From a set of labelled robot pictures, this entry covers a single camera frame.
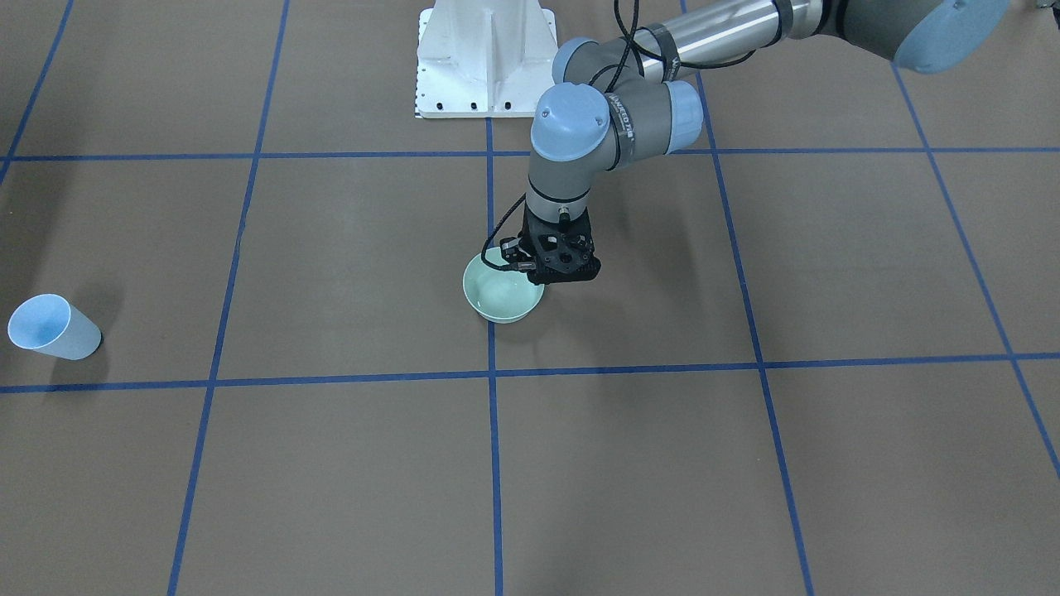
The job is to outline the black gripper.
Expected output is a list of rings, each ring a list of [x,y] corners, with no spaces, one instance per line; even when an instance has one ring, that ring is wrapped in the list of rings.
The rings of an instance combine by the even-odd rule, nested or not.
[[[523,211],[522,236],[533,240],[540,235],[554,236],[556,240],[561,235],[566,235],[569,242],[591,243],[590,211],[586,209],[578,218],[569,220],[566,223],[558,223],[538,218],[530,208],[525,208],[525,211]]]

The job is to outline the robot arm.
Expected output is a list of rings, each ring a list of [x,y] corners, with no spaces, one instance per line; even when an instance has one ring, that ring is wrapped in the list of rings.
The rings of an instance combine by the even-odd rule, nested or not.
[[[1006,1],[712,1],[618,39],[565,42],[537,102],[519,240],[586,236],[595,175],[689,147],[704,110],[687,76],[734,67],[788,39],[833,36],[923,75],[958,65]]]

